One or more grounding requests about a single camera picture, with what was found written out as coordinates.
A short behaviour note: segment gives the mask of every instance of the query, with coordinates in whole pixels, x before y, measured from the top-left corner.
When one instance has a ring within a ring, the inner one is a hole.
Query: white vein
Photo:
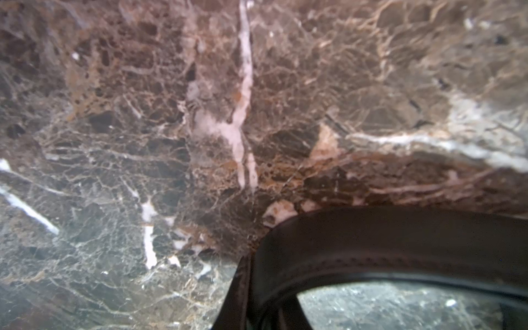
[[[133,329],[134,327],[131,325],[125,325],[125,324],[105,324],[105,325],[96,325],[88,330],[106,330],[111,328],[117,328],[117,329]]]
[[[147,258],[145,266],[147,269],[151,269],[158,263],[156,253],[154,252],[154,246],[152,244],[154,241],[154,237],[152,236],[152,233],[154,232],[154,226],[150,224],[145,225],[143,226],[143,230],[143,245],[145,246],[145,256]]]
[[[464,20],[464,27],[469,31],[475,27],[475,24],[473,23],[473,20],[468,17]]]
[[[205,249],[205,246],[202,244],[196,244],[196,245],[191,246],[191,250],[194,252],[195,255],[198,255],[204,249]]]
[[[124,183],[125,187],[127,188],[127,190],[130,192],[130,194],[135,197],[135,198],[139,198],[139,193],[137,192],[137,190],[135,189],[132,189],[126,182],[125,180],[122,180],[122,182]]]
[[[168,263],[170,263],[171,265],[176,265],[178,267],[181,268],[182,264],[180,263],[180,260],[178,259],[178,257],[176,255],[173,255],[171,257],[168,258]]]
[[[198,111],[194,117],[196,126],[195,131],[202,131],[209,135],[220,135],[231,146],[233,159],[237,164],[238,183],[241,188],[246,186],[246,174],[243,164],[244,159],[244,144],[242,141],[241,127],[246,120],[248,108],[251,101],[251,87],[253,86],[253,62],[251,59],[251,43],[250,43],[250,26],[247,13],[246,0],[239,2],[240,12],[240,31],[238,37],[240,39],[240,58],[242,64],[240,65],[239,75],[242,78],[240,83],[240,99],[238,100],[233,111],[231,123],[218,122],[210,113],[205,111]],[[252,184],[256,186],[254,177],[250,178]]]
[[[174,220],[176,220],[175,216],[166,216],[163,218],[165,220],[165,223],[167,226],[172,227],[174,225]]]
[[[211,271],[211,265],[206,263],[206,262],[203,262],[203,261],[200,261],[200,263],[202,264],[202,271],[200,271],[198,274],[195,274],[194,277],[199,279],[200,277],[204,276],[205,274],[207,274],[208,272]]]
[[[63,193],[62,191],[58,191],[58,190],[55,190],[55,189],[52,189],[52,188],[48,188],[46,186],[43,186],[43,185],[38,184],[36,182],[33,182],[31,179],[23,176],[22,174],[13,171],[11,169],[11,166],[9,165],[9,162],[5,158],[0,158],[0,172],[5,172],[5,173],[12,174],[14,176],[17,176],[17,177],[21,178],[22,180],[31,182],[34,185],[36,185],[37,187],[39,187],[41,189],[44,189],[44,190],[46,190],[46,191],[48,191],[50,193],[61,195],[61,196],[66,196],[67,195],[67,194]]]
[[[457,304],[457,301],[454,299],[449,299],[448,301],[446,301],[446,307],[452,307],[452,306],[455,306],[456,304]]]
[[[248,160],[246,162],[249,172],[249,187],[251,192],[254,193],[259,185],[259,176],[257,174],[257,163],[255,162],[255,156],[253,153],[248,154]]]
[[[141,218],[143,219],[143,222],[146,223],[150,223],[152,217],[158,215],[158,212],[154,208],[154,205],[152,205],[150,199],[145,203],[141,204],[141,211]]]
[[[182,250],[189,243],[189,240],[191,239],[192,235],[179,228],[176,228],[174,230],[174,233],[181,237],[183,240],[174,240],[172,242],[172,245],[176,250]]]
[[[398,134],[390,136],[373,136],[364,133],[354,133],[351,138],[359,138],[379,144],[410,145],[411,143],[422,143],[437,147],[447,152],[458,152],[473,159],[484,161],[491,167],[509,167],[514,170],[527,173],[528,159],[519,156],[512,156],[505,152],[488,150],[475,144],[463,144],[453,140],[442,140],[424,134]]]
[[[134,107],[132,102],[130,102],[130,100],[127,99],[125,96],[123,96],[123,98],[125,102],[128,104],[128,106],[130,107],[130,109],[132,110],[132,113],[134,114],[134,116],[136,116],[137,119],[141,119],[141,117],[143,116],[141,111],[139,111],[136,107]]]
[[[59,234],[59,228],[57,228],[53,223],[51,223],[43,215],[35,211],[31,206],[27,205],[24,201],[22,201],[20,198],[13,195],[9,191],[7,191],[7,189],[5,189],[2,186],[0,186],[0,194],[2,194],[7,199],[7,201],[9,202],[9,204],[11,204],[11,206],[21,209],[27,215],[29,215],[33,219],[42,223],[46,227],[46,229],[48,229],[53,234],[55,235]]]

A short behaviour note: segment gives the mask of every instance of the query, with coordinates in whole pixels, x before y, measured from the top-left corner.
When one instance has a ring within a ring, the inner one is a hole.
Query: marble surface
[[[389,282],[299,295],[314,330],[502,330],[500,305],[465,291]]]
[[[237,259],[298,212],[528,215],[524,1],[0,17],[2,329],[207,328]]]

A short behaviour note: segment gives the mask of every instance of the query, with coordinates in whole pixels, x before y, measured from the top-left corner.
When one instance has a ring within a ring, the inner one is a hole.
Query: stone surface
[[[314,330],[502,330],[496,301],[464,291],[372,282],[323,287],[299,295]]]
[[[279,201],[526,217],[525,2],[242,5],[0,2],[0,326],[206,328]]]

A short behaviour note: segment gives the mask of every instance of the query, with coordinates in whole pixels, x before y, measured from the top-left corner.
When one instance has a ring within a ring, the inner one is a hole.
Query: gray marble
[[[207,328],[317,208],[525,218],[527,11],[0,2],[0,327]]]

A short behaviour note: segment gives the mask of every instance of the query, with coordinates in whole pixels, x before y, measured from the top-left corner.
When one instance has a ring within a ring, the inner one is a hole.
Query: brown marble
[[[524,2],[242,4],[0,2],[0,327],[203,329],[284,214],[526,217]]]

